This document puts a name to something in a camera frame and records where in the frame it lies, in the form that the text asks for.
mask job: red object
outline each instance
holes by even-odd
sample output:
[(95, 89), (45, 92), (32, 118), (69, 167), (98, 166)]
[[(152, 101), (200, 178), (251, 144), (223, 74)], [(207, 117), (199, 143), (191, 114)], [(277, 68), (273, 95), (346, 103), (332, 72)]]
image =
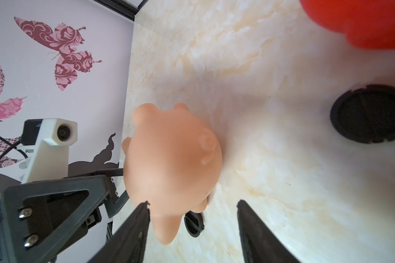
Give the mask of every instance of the red object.
[(300, 0), (322, 27), (358, 48), (395, 49), (395, 0)]

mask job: butterfly decal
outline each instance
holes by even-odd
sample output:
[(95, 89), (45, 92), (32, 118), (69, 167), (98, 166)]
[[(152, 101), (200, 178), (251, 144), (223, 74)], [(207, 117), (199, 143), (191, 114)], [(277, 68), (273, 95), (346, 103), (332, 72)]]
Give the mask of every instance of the butterfly decal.
[(80, 35), (81, 27), (73, 29), (66, 24), (59, 24), (53, 31), (51, 27), (42, 22), (26, 21), (15, 17), (16, 24), (33, 40), (43, 46), (58, 51), (58, 59), (54, 76), (56, 77), (57, 87), (64, 89), (77, 79), (77, 72), (89, 72), (94, 61), (88, 51), (76, 52), (76, 46), (84, 42)]

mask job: marble surface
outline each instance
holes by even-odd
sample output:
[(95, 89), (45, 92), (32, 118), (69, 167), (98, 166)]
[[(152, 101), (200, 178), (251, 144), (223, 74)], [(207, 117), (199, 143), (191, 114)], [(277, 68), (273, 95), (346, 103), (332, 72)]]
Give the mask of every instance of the marble surface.
[(150, 0), (134, 25), (123, 138), (140, 104), (182, 101), (218, 135), (224, 166), (203, 233), (182, 223), (162, 246), (151, 226), (144, 261), (243, 262), (244, 199), (302, 263), (395, 263), (395, 141), (352, 142), (329, 121), (341, 94), (369, 83), (395, 86), (395, 51), (349, 46), (297, 0)]

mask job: black metal bracket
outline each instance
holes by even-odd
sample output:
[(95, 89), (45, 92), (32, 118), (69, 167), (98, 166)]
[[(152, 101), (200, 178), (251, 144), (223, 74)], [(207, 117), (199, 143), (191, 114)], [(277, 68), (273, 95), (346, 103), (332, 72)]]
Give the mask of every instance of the black metal bracket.
[(142, 263), (149, 227), (148, 202), (141, 203), (89, 263)]
[(148, 0), (143, 0), (143, 1), (139, 4), (138, 9), (141, 10), (142, 7), (143, 7), (147, 2), (148, 2)]
[(0, 198), (0, 263), (47, 263), (101, 221), (101, 204), (109, 217), (118, 213), (128, 195), (117, 197), (112, 176), (122, 169), (7, 188)]
[(244, 200), (237, 204), (238, 228), (245, 263), (300, 263)]
[(123, 0), (94, 0), (97, 3), (102, 4), (106, 8), (113, 10), (121, 14), (124, 17), (129, 18), (132, 21), (135, 21), (135, 15), (139, 12), (139, 9), (130, 5), (129, 3)]

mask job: wall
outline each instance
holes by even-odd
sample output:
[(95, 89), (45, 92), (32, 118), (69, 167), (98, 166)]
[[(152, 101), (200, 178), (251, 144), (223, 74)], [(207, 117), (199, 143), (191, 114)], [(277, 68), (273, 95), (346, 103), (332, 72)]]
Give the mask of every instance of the wall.
[[(29, 37), (14, 17), (42, 22), (53, 31), (64, 23), (74, 30), (81, 29), (74, 32), (80, 34), (80, 38), (61, 50), (53, 49)], [(70, 147), (69, 163), (84, 161), (73, 165), (72, 172), (76, 173), (78, 164), (81, 165), (79, 167), (86, 165), (86, 169), (105, 167), (104, 162), (117, 166), (132, 34), (131, 21), (93, 1), (0, 0), (0, 66), (5, 77), (0, 94), (0, 135), (9, 139), (20, 136), (26, 119), (72, 120), (78, 123), (79, 139)], [(93, 63), (90, 67), (88, 62), (91, 63), (92, 59), (89, 53), (81, 52), (85, 50), (90, 52), (93, 61), (102, 62)], [(75, 70), (76, 73), (73, 73), (76, 65), (71, 68), (66, 63), (72, 75), (67, 78), (59, 76), (58, 86), (56, 63), (71, 53), (83, 54), (86, 58), (80, 58), (83, 64)], [(60, 70), (67, 69), (64, 63), (60, 64)], [(10, 107), (11, 111), (6, 112), (5, 107)], [(110, 147), (112, 143), (115, 145), (113, 150)], [(94, 157), (108, 145), (105, 158), (96, 158), (94, 162), (99, 159), (101, 163), (94, 165)], [(7, 185), (18, 184), (25, 172), (20, 153), (11, 151), (7, 157), (15, 161), (0, 168), (0, 191)], [(104, 245), (108, 221), (104, 212), (103, 222), (59, 255), (57, 262), (86, 262)]]

